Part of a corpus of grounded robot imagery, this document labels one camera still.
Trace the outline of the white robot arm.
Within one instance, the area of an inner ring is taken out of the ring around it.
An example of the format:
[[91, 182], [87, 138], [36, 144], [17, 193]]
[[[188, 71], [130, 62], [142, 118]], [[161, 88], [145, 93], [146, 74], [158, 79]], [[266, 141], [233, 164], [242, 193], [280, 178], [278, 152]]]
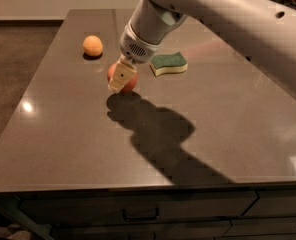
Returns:
[[121, 36], [109, 88], [120, 92], [188, 16], [296, 99], [296, 10], [270, 0], [140, 0]]

